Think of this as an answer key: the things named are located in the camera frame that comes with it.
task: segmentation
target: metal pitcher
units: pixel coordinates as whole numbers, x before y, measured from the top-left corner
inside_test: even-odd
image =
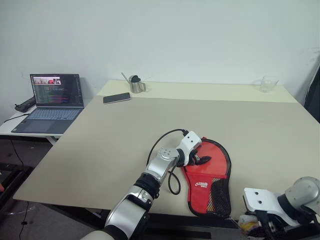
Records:
[[[127,77],[123,74],[123,72],[121,74],[130,85],[130,89],[132,93],[138,94],[141,92],[145,92],[147,90],[146,84],[141,82],[141,79],[137,75],[133,75],[129,77],[129,79],[127,79]]]

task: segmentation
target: touchpad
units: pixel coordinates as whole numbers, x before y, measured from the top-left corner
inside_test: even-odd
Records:
[[[55,121],[33,120],[29,126],[24,129],[25,133],[46,133],[46,131],[55,123]]]

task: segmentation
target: laptop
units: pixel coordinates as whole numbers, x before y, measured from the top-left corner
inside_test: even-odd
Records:
[[[84,109],[78,74],[30,74],[36,109],[12,133],[63,134]]]

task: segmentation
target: black mesh pocket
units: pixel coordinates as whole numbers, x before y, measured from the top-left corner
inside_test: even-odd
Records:
[[[229,197],[229,179],[212,179],[206,212],[222,218],[228,218],[230,216],[231,203]]]

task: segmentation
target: beige table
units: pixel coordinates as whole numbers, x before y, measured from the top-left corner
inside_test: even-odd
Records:
[[[129,90],[125,81],[108,82],[14,198],[111,209],[144,170],[153,143],[175,128],[193,130],[228,151],[234,218],[245,211],[245,187],[282,193],[299,177],[320,177],[320,125],[282,86],[269,94],[241,85],[148,82],[147,87],[130,101],[104,105],[103,95]],[[181,139],[174,133],[158,147],[175,147]],[[180,195],[172,195],[165,181],[152,213],[193,215],[186,181],[180,169],[176,174]]]

